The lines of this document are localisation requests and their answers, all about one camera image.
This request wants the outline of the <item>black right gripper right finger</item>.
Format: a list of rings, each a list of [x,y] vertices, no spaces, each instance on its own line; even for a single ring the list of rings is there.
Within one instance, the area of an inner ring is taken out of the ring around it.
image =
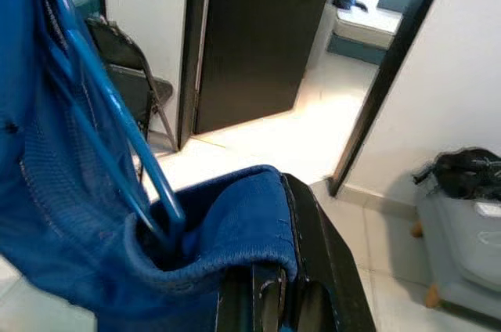
[[[296,240],[297,277],[287,322],[293,331],[375,331],[348,245],[311,188],[283,175]]]

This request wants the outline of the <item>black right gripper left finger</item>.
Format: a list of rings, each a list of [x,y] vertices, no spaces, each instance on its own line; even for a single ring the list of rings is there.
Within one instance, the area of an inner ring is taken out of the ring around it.
[[[218,294],[220,331],[274,331],[283,324],[287,274],[262,262],[228,269]]]

